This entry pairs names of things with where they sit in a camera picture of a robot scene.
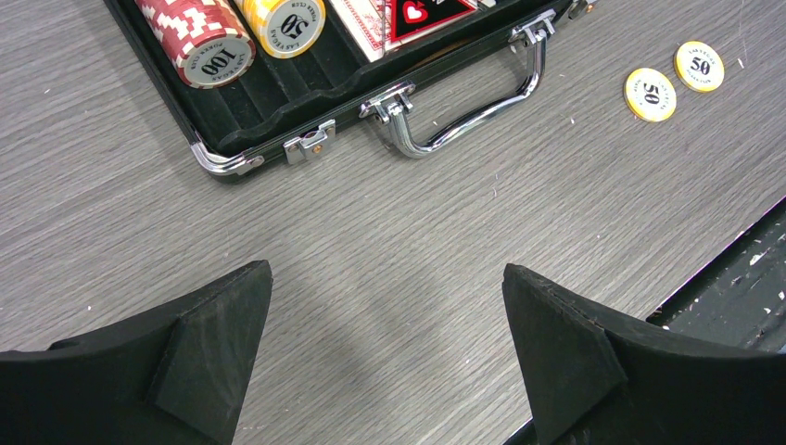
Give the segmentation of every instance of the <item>tabletop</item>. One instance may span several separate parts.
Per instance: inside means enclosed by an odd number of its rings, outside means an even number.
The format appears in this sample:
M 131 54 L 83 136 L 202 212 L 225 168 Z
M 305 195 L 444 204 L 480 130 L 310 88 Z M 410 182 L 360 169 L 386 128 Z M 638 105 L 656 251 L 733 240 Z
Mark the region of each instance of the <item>tabletop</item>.
M 238 445 L 501 443 L 529 417 L 506 263 L 644 317 L 786 195 L 777 0 L 603 0 L 558 28 L 529 103 L 460 144 L 405 159 L 364 122 L 238 184 L 200 170 L 102 2 L 0 11 L 0 347 L 268 260 Z M 723 57 L 713 93 L 676 77 L 688 40 Z M 416 133 L 511 90 L 508 55 L 416 93 Z M 641 67 L 675 85 L 668 121 L 625 104 Z

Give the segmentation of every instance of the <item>chrome handle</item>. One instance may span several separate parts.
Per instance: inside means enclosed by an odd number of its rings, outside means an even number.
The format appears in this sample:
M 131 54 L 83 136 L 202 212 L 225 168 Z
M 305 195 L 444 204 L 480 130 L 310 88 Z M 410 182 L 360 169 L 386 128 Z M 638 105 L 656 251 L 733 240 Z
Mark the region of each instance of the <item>chrome handle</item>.
M 375 115 L 377 119 L 389 127 L 390 137 L 395 146 L 401 153 L 410 158 L 420 159 L 436 152 L 446 144 L 459 139 L 475 128 L 491 121 L 503 111 L 524 102 L 532 96 L 538 88 L 540 78 L 543 75 L 543 67 L 546 60 L 546 40 L 550 34 L 554 34 L 551 20 L 555 15 L 554 11 L 550 9 L 535 20 L 516 26 L 511 31 L 510 42 L 527 39 L 525 41 L 525 43 L 529 43 L 527 63 L 531 67 L 531 73 L 526 76 L 513 95 L 476 108 L 461 116 L 430 137 L 425 144 L 420 145 L 412 139 L 410 124 L 407 120 L 407 114 L 413 108 L 409 99 L 409 95 L 415 89 L 413 82 L 399 83 L 384 93 L 367 100 L 361 105 L 360 117 L 365 118 Z

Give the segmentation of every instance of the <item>case latch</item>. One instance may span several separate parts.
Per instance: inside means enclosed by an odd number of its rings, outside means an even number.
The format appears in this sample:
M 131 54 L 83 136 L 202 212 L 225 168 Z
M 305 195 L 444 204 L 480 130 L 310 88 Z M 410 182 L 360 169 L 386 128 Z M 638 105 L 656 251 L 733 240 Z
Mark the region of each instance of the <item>case latch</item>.
M 336 120 L 331 119 L 316 130 L 284 143 L 286 161 L 297 164 L 303 160 L 318 158 L 330 149 L 336 135 Z

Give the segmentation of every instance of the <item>poker chip case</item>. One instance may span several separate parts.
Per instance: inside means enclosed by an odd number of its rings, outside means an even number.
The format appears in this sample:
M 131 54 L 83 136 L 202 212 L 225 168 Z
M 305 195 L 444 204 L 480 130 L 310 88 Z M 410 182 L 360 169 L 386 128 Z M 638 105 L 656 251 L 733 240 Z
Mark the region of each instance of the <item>poker chip case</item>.
M 105 3 L 199 165 L 211 175 L 236 178 L 278 159 L 294 164 L 322 156 L 341 130 L 367 118 L 388 127 L 404 155 L 429 156 L 526 101 L 544 74 L 546 45 L 556 25 L 582 17 L 596 1 L 497 0 L 494 7 L 369 62 L 325 0 L 322 34 L 308 51 L 269 57 L 253 39 L 257 57 L 247 72 L 212 89 L 192 88 L 178 78 L 134 0 Z M 407 114 L 416 103 L 415 88 L 420 91 L 508 45 L 521 45 L 526 55 L 526 79 L 512 85 L 511 95 L 470 111 L 424 144 L 412 140 Z

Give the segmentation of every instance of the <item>scratch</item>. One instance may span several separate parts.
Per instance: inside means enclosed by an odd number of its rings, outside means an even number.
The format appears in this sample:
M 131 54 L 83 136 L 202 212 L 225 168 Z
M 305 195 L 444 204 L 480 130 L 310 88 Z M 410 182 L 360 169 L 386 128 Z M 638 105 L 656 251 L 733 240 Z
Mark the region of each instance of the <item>scratch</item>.
M 742 9 L 744 7 L 745 7 L 745 0 L 742 0 L 740 2 L 740 17 L 739 17 L 738 22 L 740 23 L 740 40 L 742 40 L 742 52 L 745 55 L 745 63 L 748 63 L 748 46 L 745 45 L 745 36 L 742 35 Z

